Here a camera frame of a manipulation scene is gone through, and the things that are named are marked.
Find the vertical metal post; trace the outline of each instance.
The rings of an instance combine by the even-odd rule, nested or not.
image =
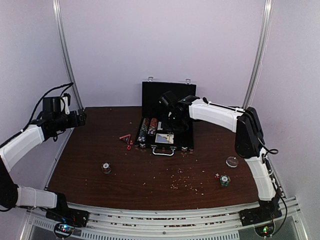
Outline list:
[[[264,13],[262,18],[262,24],[261,24],[261,32],[260,32],[260,38],[258,43],[258,48],[255,55],[255,61],[251,73],[251,78],[249,82],[248,89],[246,91],[246,95],[244,98],[244,102],[242,105],[242,108],[246,109],[249,104],[252,101],[252,98],[255,94],[257,82],[259,79],[259,71],[261,67],[261,61],[263,54],[266,49],[267,45],[267,39],[268,39],[268,33],[270,28],[270,22],[271,22],[271,13],[273,8],[273,0],[265,0],[264,4]]]
[[[77,88],[77,84],[75,81],[74,72],[71,67],[70,56],[68,53],[67,41],[66,41],[66,37],[65,37],[64,25],[63,25],[61,9],[60,9],[60,0],[53,0],[53,11],[54,11],[54,16],[55,16],[55,20],[56,20],[56,25],[57,25],[58,32],[59,32],[60,43],[61,43],[66,72],[67,72],[69,81],[71,83],[73,83],[72,91],[74,93],[77,106],[79,109],[84,110],[84,107],[83,107],[81,99],[80,99],[79,91]]]

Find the poker case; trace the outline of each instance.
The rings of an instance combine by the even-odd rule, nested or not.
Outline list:
[[[189,129],[180,134],[174,134],[173,143],[159,143],[156,142],[157,133],[164,133],[163,131],[156,131],[156,135],[146,135],[145,142],[139,142],[138,137],[142,127],[144,118],[157,118],[158,124],[162,122],[165,113],[164,108],[159,103],[159,98],[166,92],[172,91],[179,99],[189,95],[196,95],[195,84],[190,83],[173,83],[173,82],[156,82],[144,81],[142,82],[142,111],[141,121],[136,133],[134,145],[138,148],[150,148],[155,155],[173,156],[175,151],[193,151],[194,150],[194,126],[193,122],[189,122]],[[161,150],[170,150],[171,154],[163,153]]]

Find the open case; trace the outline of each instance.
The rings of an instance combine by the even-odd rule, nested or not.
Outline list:
[[[194,150],[194,128],[192,121],[188,123],[188,130],[183,133],[173,134],[163,129],[163,117],[165,110],[159,102],[159,98],[166,92],[172,91],[179,99],[189,95],[196,95],[196,85],[187,83],[172,82],[142,82],[142,116],[138,131],[134,140],[134,145],[139,148],[151,148],[155,155],[173,156],[175,151],[193,151]],[[144,119],[149,119],[147,129],[150,123],[155,123],[153,135],[148,133],[141,141],[140,132],[144,125]],[[170,150],[171,153],[157,153],[156,150]]]

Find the wood grain surface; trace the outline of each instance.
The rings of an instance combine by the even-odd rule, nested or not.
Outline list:
[[[68,202],[130,210],[187,210],[253,203],[258,191],[251,171],[238,157],[237,168],[226,159],[237,156],[235,134],[208,122],[194,123],[194,152],[155,156],[119,140],[136,136],[140,107],[89,107],[86,126],[76,128],[57,164],[49,191]],[[104,174],[101,165],[111,164]],[[215,173],[228,175],[221,186]]]

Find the robotic arm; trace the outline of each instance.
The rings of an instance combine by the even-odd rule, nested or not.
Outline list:
[[[253,107],[242,109],[218,105],[205,97],[189,95],[178,99],[171,91],[159,102],[167,109],[166,125],[169,131],[188,129],[190,120],[202,120],[222,126],[235,133],[235,151],[248,164],[258,190],[260,207],[240,212],[242,225],[257,224],[280,217],[279,193],[265,148],[264,133]]]
[[[65,84],[58,88],[71,87],[72,84]],[[41,99],[42,111],[37,119],[30,121],[25,129],[16,134],[17,136],[15,135],[9,142],[6,141],[0,146],[0,205],[7,211],[15,207],[39,207],[47,210],[47,218],[74,227],[85,227],[89,213],[69,208],[64,194],[17,185],[10,177],[12,168],[31,149],[49,138],[56,141],[58,135],[66,129],[83,126],[86,123],[86,114],[81,109],[78,111],[79,114],[77,111],[69,110],[71,99],[69,94]]]

